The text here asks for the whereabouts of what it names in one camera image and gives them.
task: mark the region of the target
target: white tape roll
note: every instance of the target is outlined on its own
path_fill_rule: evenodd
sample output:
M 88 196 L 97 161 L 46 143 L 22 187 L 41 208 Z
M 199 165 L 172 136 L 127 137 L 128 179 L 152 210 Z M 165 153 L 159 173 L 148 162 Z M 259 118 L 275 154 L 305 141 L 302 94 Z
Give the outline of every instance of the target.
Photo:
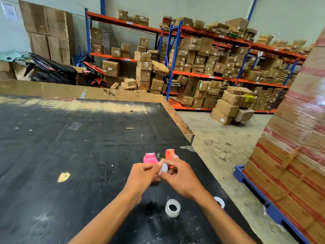
M 222 198 L 214 197 L 214 199 L 220 203 L 222 209 L 225 208 L 225 202 L 222 200 Z
M 176 210 L 172 211 L 169 206 L 174 205 L 176 206 Z M 179 212 L 181 211 L 181 204 L 176 199 L 169 199 L 165 206 L 165 212 L 169 217 L 177 217 Z
M 161 172 L 167 172 L 168 171 L 168 165 L 166 163 L 163 163 L 160 171 Z

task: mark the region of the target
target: pallet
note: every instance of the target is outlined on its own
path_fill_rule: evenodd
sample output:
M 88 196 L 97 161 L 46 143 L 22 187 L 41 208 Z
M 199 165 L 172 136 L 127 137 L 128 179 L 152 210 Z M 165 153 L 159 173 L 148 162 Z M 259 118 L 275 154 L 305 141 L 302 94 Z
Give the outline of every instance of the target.
M 235 166 L 235 171 L 233 173 L 234 177 L 239 182 L 247 183 L 250 186 L 248 188 L 252 193 L 257 194 L 265 201 L 266 213 L 273 219 L 273 221 L 286 228 L 294 237 L 298 237 L 300 243 L 311 244 L 307 238 L 275 207 L 275 205 L 273 205 L 273 203 L 243 174 L 243 168 L 244 165 Z

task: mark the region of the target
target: blue pallet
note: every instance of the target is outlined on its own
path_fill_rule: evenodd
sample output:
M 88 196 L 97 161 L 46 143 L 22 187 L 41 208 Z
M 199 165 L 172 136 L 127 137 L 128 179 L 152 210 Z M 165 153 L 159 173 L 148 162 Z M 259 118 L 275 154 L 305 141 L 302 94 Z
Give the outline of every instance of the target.
M 282 225 L 283 222 L 289 226 L 289 228 L 300 238 L 305 244 L 311 244 L 306 237 L 273 205 L 273 203 L 266 198 L 266 196 L 243 174 L 242 170 L 244 165 L 235 166 L 235 171 L 233 173 L 234 177 L 239 182 L 246 181 L 252 189 L 257 193 L 266 203 L 266 212 L 267 214 L 276 222 L 277 224 Z

